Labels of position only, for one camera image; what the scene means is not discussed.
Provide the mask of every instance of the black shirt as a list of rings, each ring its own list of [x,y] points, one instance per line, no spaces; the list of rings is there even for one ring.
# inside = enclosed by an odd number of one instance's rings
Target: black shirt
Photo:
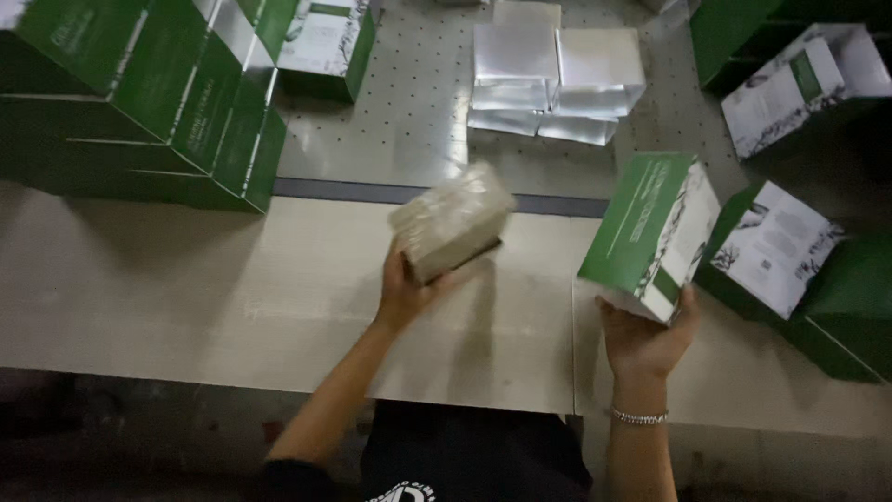
[[[362,494],[375,502],[587,500],[579,442],[553,414],[378,401],[362,454]],[[321,468],[264,465],[252,498],[334,501]]]

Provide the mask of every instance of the silver bracelet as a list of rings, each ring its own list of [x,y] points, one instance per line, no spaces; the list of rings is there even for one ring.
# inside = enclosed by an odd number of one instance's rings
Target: silver bracelet
[[[620,422],[631,423],[633,425],[658,425],[666,421],[666,417],[669,416],[669,410],[658,415],[638,416],[635,414],[623,413],[611,406],[610,414],[618,418]]]

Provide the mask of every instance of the hand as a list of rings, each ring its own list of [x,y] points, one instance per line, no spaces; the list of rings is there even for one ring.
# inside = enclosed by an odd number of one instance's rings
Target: hand
[[[406,256],[391,243],[384,259],[384,280],[381,287],[381,304],[372,322],[375,326],[399,334],[427,307],[445,296],[456,286],[451,273],[444,274],[427,286],[418,286],[412,275],[412,267]]]
[[[659,322],[629,314],[598,298],[607,360],[617,382],[655,381],[665,384],[681,360],[700,324],[694,288],[681,290],[681,311],[667,328]]]

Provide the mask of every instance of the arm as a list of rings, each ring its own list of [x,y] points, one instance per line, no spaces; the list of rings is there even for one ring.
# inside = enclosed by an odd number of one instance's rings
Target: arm
[[[666,378],[699,326],[694,290],[681,293],[681,313],[672,327],[629,314],[599,298],[614,373],[613,406],[633,415],[666,411]],[[617,500],[675,500],[666,424],[634,425],[612,417],[607,476]]]
[[[323,464],[362,407],[368,385],[393,342],[454,284],[453,278],[446,275],[430,286],[417,286],[402,252],[391,245],[384,261],[381,305],[375,320],[288,423],[267,460]]]

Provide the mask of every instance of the perforated metal plate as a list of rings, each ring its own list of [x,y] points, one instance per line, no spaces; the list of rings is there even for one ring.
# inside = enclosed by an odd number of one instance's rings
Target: perforated metal plate
[[[490,161],[520,194],[609,199],[635,151],[700,154],[719,197],[746,184],[719,105],[704,96],[684,2],[656,17],[633,0],[565,0],[565,28],[639,29],[648,89],[604,147],[468,129],[472,28],[491,7],[385,0],[359,101],[282,101],[289,137],[279,176],[429,187]]]

